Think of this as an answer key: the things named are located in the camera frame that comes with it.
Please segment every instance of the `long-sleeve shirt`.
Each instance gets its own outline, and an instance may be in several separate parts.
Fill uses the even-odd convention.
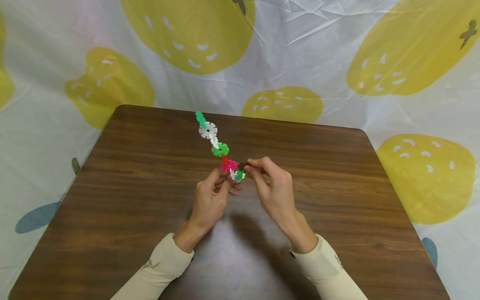
[[[112,300],[157,300],[192,261],[194,252],[185,253],[168,234],[155,247],[150,260],[113,296]],[[344,270],[330,244],[317,235],[317,246],[309,253],[290,252],[305,276],[315,285],[322,300],[365,300],[357,284]]]

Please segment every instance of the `wrist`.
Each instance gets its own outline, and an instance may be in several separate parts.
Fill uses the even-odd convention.
[[[296,210],[290,218],[285,218],[277,224],[296,252],[309,253],[317,246],[317,236],[299,211]]]
[[[173,241],[180,250],[191,253],[207,232],[208,230],[187,221],[174,235]]]

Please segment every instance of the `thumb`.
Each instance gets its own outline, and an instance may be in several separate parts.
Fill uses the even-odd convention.
[[[220,186],[220,190],[218,191],[218,195],[215,197],[220,197],[227,199],[228,192],[230,191],[232,187],[232,184],[229,182],[229,180],[225,180],[222,185]]]
[[[262,176],[262,174],[257,168],[245,166],[245,171],[251,176],[253,182],[255,182],[258,193],[268,190],[268,185],[265,182],[265,178]]]

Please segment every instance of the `blue leaf print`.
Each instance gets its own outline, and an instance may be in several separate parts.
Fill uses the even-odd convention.
[[[432,261],[432,264],[436,269],[438,264],[437,246],[435,245],[433,240],[429,238],[423,238],[421,242],[423,243],[423,246],[427,250],[428,256],[430,257],[430,260]]]
[[[26,213],[15,225],[16,233],[28,233],[50,223],[61,201],[50,203]]]

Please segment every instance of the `translucent green piece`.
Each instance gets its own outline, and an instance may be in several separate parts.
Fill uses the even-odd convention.
[[[237,181],[240,181],[240,180],[245,178],[245,171],[244,170],[239,170],[236,173],[237,173],[237,177],[236,177]]]
[[[200,127],[206,128],[207,126],[205,125],[205,122],[207,122],[207,120],[205,119],[203,113],[197,110],[195,112],[195,116],[197,117],[197,122],[200,124]]]
[[[228,152],[230,151],[230,149],[227,146],[227,144],[219,142],[217,145],[218,145],[218,149],[215,149],[215,147],[212,147],[213,155],[217,157],[222,157],[222,154],[225,156],[228,155]]]

